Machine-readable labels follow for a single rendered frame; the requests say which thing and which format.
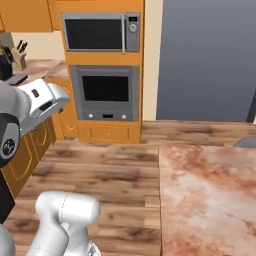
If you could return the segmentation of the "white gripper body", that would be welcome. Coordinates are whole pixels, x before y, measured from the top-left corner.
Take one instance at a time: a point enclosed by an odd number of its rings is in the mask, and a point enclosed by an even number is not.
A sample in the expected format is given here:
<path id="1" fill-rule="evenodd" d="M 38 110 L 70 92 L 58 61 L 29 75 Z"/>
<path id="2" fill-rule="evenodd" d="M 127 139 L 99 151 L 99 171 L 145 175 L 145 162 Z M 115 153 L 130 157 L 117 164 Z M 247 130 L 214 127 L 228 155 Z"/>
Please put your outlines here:
<path id="1" fill-rule="evenodd" d="M 20 122 L 22 136 L 34 130 L 70 102 L 65 90 L 53 83 L 28 83 L 20 86 L 19 89 L 28 100 L 28 112 Z"/>

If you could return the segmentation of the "orange wall cupboards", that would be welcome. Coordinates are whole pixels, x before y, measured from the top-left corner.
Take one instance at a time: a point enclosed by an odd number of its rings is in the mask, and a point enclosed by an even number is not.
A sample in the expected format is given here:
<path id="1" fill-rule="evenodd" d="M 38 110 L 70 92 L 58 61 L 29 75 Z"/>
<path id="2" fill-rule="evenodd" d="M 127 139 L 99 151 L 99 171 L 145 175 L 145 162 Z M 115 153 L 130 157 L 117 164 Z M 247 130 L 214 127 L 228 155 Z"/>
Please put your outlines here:
<path id="1" fill-rule="evenodd" d="M 57 31 L 57 0 L 0 0 L 0 23 L 6 32 Z"/>

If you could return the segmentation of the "orange base cupboards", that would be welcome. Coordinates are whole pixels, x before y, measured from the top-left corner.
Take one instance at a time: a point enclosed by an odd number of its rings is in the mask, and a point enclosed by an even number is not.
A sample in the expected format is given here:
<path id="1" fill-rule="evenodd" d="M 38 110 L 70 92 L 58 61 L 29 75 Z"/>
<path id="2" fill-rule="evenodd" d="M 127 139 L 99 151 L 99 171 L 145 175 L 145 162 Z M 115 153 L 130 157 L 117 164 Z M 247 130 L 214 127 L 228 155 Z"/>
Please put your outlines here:
<path id="1" fill-rule="evenodd" d="M 61 86 L 70 96 L 70 103 L 64 107 L 61 113 L 55 113 L 39 125 L 36 131 L 22 137 L 18 152 L 2 168 L 2 174 L 13 198 L 17 197 L 47 149 L 56 140 L 78 136 L 71 80 L 69 78 L 47 77 L 46 81 Z"/>

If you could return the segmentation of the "wooden knife block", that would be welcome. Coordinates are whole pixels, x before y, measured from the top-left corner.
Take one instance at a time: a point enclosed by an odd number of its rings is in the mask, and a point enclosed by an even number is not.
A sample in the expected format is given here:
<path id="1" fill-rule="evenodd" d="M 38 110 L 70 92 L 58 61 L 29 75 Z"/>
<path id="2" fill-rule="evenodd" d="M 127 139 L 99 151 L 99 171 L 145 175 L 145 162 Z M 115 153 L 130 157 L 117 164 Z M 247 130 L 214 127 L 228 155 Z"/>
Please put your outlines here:
<path id="1" fill-rule="evenodd" d="M 27 45 L 27 42 L 25 42 L 24 40 L 20 40 L 18 45 L 11 49 L 11 53 L 13 56 L 12 67 L 16 71 L 22 71 L 26 68 L 25 50 L 27 48 Z"/>

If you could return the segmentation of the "silver microwave oven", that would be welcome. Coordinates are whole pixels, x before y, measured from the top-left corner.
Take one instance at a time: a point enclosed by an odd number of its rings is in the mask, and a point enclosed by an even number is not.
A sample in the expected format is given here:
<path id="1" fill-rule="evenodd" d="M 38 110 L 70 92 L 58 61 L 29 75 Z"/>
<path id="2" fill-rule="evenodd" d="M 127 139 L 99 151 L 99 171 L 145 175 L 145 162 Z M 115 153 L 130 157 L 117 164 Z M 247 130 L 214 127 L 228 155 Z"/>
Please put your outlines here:
<path id="1" fill-rule="evenodd" d="M 140 51 L 139 13 L 63 12 L 62 25 L 68 51 Z"/>

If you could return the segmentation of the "orange tall oven cabinet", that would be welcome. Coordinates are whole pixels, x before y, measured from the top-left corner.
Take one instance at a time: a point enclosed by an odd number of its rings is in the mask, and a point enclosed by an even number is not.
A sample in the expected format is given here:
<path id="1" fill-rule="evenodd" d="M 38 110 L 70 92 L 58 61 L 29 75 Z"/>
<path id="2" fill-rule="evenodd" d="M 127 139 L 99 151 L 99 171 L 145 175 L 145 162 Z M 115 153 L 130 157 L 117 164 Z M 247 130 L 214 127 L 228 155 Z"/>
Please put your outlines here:
<path id="1" fill-rule="evenodd" d="M 139 112 L 137 121 L 78 120 L 79 139 L 88 143 L 138 143 L 141 137 L 142 91 L 143 91 L 143 33 L 144 0 L 57 0 L 57 10 L 61 21 L 65 58 L 69 77 L 71 65 L 83 66 L 138 66 L 139 67 Z M 63 12 L 132 12 L 140 14 L 139 52 L 74 52 L 66 49 L 62 25 Z"/>

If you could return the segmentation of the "silver built-in oven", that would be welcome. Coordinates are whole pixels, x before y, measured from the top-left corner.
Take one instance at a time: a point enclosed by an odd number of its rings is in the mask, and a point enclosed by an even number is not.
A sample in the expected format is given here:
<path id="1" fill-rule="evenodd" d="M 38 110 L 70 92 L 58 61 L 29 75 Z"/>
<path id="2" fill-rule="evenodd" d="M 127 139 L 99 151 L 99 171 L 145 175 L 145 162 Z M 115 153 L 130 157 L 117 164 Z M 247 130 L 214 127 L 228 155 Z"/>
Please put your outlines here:
<path id="1" fill-rule="evenodd" d="M 138 120 L 138 66 L 71 65 L 70 76 L 78 120 Z"/>

